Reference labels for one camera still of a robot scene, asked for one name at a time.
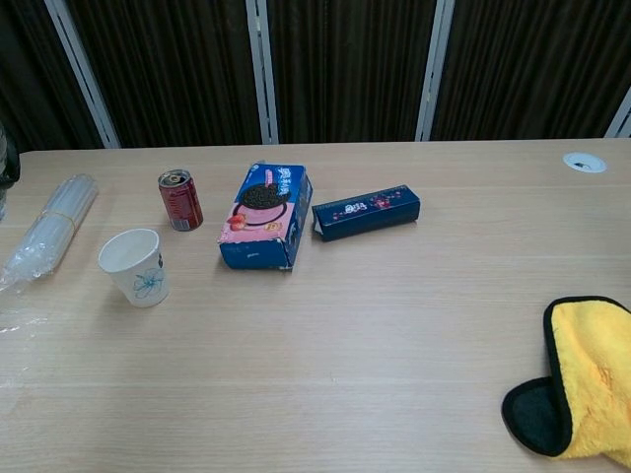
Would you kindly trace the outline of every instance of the dark brown curtain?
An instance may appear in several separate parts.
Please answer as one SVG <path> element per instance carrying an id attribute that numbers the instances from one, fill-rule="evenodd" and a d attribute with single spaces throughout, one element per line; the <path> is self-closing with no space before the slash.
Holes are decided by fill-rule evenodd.
<path id="1" fill-rule="evenodd" d="M 433 140 L 602 137 L 631 85 L 631 1 L 457 0 Z"/>
<path id="2" fill-rule="evenodd" d="M 41 0 L 0 1 L 0 121 L 21 152 L 103 146 Z"/>
<path id="3" fill-rule="evenodd" d="M 435 0 L 268 0 L 283 143 L 413 140 Z"/>
<path id="4" fill-rule="evenodd" d="M 244 0 L 67 0 L 125 147 L 260 143 Z"/>

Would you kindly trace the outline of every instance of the yellow towel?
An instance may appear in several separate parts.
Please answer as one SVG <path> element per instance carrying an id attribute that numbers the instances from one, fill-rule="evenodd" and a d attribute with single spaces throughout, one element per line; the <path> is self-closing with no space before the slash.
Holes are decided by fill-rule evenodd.
<path id="1" fill-rule="evenodd" d="M 550 377 L 506 395 L 508 429 L 537 453 L 604 453 L 631 468 L 631 313 L 602 297 L 560 299 L 543 331 Z"/>

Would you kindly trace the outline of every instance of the navy blue box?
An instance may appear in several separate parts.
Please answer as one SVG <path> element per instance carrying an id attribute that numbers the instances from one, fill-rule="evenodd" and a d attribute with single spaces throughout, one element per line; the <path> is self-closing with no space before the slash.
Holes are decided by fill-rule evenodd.
<path id="1" fill-rule="evenodd" d="M 226 264 L 234 269 L 291 269 L 312 193 L 304 166 L 253 165 L 219 237 Z"/>
<path id="2" fill-rule="evenodd" d="M 421 201 L 407 185 L 314 205 L 314 232 L 324 241 L 418 219 Z"/>

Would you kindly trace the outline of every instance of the paper cup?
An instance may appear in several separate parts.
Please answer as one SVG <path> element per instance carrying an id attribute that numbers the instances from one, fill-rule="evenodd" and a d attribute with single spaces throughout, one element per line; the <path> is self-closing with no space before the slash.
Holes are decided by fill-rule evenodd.
<path id="1" fill-rule="evenodd" d="M 99 266 L 132 305 L 149 307 L 169 294 L 160 236 L 153 230 L 133 229 L 115 236 L 101 249 Z"/>

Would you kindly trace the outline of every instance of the soda can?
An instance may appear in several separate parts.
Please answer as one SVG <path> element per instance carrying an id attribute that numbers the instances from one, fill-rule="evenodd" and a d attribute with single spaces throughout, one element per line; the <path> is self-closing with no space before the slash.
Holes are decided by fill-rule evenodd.
<path id="1" fill-rule="evenodd" d="M 186 169 L 169 170 L 158 178 L 158 185 L 174 229 L 188 232 L 201 225 L 204 218 L 190 172 Z"/>

